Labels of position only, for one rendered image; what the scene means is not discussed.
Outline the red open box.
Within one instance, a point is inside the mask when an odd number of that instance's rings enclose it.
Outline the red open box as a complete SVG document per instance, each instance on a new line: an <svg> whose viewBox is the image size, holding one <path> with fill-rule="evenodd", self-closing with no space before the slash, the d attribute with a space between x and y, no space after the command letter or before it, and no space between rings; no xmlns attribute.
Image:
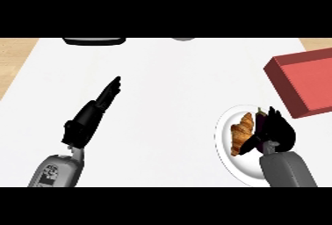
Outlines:
<svg viewBox="0 0 332 225"><path fill-rule="evenodd" d="M274 56L262 70L293 119L332 112L332 47Z"/></svg>

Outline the black rounded appliance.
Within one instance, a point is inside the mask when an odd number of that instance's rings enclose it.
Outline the black rounded appliance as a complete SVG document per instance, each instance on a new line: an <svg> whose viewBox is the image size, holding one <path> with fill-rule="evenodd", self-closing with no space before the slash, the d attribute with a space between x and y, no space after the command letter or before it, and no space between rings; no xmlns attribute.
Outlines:
<svg viewBox="0 0 332 225"><path fill-rule="evenodd" d="M71 39L71 38L65 38L63 41L69 45L78 45L78 46L112 46L112 45L121 45L125 42L125 38L110 38L110 39Z"/></svg>

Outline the white round plate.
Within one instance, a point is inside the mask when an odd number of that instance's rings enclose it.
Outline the white round plate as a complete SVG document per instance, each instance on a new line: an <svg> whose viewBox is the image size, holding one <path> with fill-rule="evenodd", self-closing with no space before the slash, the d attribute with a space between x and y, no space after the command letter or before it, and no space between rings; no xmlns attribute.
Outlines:
<svg viewBox="0 0 332 225"><path fill-rule="evenodd" d="M251 187L268 187L259 165L262 154L254 149L243 156L230 155L231 135L230 126L240 123L246 113L254 115L258 111L257 105L236 105L220 116L215 126L214 142L220 161L230 175Z"/></svg>

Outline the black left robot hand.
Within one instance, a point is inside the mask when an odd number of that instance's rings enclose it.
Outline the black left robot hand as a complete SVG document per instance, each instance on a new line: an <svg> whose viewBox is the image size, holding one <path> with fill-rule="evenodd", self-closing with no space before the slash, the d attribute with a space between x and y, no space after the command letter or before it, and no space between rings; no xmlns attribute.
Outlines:
<svg viewBox="0 0 332 225"><path fill-rule="evenodd" d="M119 91L121 78L115 77L105 87L100 96L79 109L74 119L66 121L62 142L71 147L82 149L90 142L102 121L102 116Z"/></svg>

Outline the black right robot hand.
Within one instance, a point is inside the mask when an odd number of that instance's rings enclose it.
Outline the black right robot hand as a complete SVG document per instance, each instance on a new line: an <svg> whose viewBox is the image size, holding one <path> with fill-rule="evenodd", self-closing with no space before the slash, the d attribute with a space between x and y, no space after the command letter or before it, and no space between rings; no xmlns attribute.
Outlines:
<svg viewBox="0 0 332 225"><path fill-rule="evenodd" d="M276 152L286 152L295 145L295 130L286 122L280 112L270 107L262 123L262 130L255 132L252 137L240 145L240 155L246 154L261 143L273 141L279 145Z"/></svg>

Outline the golden brown croissant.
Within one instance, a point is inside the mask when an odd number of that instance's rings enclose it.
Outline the golden brown croissant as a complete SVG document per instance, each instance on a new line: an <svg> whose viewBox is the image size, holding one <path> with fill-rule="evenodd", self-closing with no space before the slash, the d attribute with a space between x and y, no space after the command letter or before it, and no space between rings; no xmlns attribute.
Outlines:
<svg viewBox="0 0 332 225"><path fill-rule="evenodd" d="M240 123L230 126L231 146L230 155L236 156L240 153L240 146L252 137L252 114L249 112L240 118Z"/></svg>

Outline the dark purple eggplant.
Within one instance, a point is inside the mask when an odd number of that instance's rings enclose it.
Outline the dark purple eggplant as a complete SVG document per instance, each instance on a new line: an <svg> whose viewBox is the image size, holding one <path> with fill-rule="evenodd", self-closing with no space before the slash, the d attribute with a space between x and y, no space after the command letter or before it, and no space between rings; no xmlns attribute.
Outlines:
<svg viewBox="0 0 332 225"><path fill-rule="evenodd" d="M262 124L267 119L267 114L262 110L258 110L255 113L255 134L258 135L259 139L265 141L265 133L262 131Z"/></svg>

